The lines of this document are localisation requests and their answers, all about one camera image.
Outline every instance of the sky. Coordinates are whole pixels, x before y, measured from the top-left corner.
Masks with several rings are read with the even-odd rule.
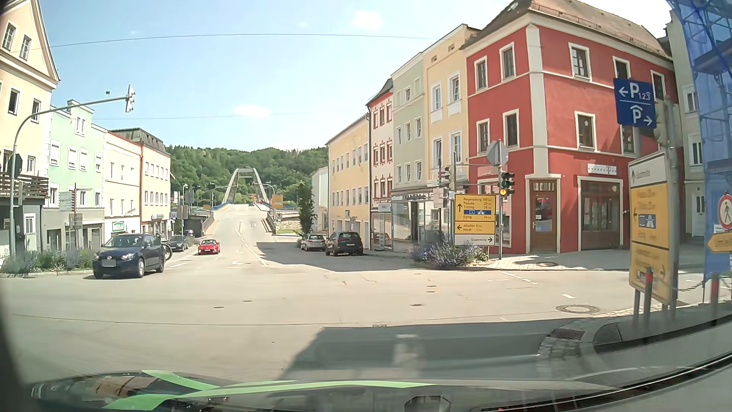
[[[40,3],[61,78],[53,105],[99,100],[107,91],[122,96],[132,84],[134,110],[125,113],[124,102],[94,106],[95,124],[142,127],[166,144],[291,150],[324,145],[365,113],[368,99],[412,56],[461,23],[483,28],[510,0]],[[656,37],[670,20],[665,0],[586,3]],[[211,34],[286,35],[73,45]]]

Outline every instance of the red building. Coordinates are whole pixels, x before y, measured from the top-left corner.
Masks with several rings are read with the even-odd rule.
[[[468,68],[471,193],[497,192],[490,141],[509,148],[516,192],[504,203],[506,253],[624,247],[627,165],[659,149],[619,126],[613,79],[676,96],[673,65],[652,34],[569,0],[514,1],[463,46]]]

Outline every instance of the asphalt road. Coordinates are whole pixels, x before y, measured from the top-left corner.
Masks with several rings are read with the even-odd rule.
[[[237,380],[485,378],[466,368],[478,359],[494,377],[529,376],[515,363],[554,328],[589,316],[558,306],[632,306],[627,273],[428,271],[403,259],[326,257],[267,233],[264,217],[247,205],[219,212],[210,237],[220,255],[178,252],[143,279],[0,279],[22,378],[140,369]]]

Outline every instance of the car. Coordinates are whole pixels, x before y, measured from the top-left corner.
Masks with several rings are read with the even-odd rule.
[[[338,256],[342,253],[359,256],[364,254],[364,243],[358,232],[334,232],[328,237],[325,241],[325,255]]]
[[[325,237],[323,235],[308,235],[301,242],[300,249],[310,251],[313,249],[325,250]]]
[[[131,275],[138,278],[147,271],[165,270],[165,248],[153,235],[132,233],[113,236],[94,254],[91,262],[94,277]]]
[[[183,235],[175,235],[166,242],[173,251],[184,251],[190,247],[188,237]]]
[[[203,239],[198,245],[198,254],[204,253],[221,253],[221,244],[215,239]]]

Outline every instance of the shop sign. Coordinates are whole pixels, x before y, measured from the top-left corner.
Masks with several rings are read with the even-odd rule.
[[[124,232],[124,221],[113,221],[112,222],[112,233]]]
[[[618,167],[609,166],[606,164],[591,164],[590,163],[587,165],[587,173],[607,174],[609,176],[617,176]]]

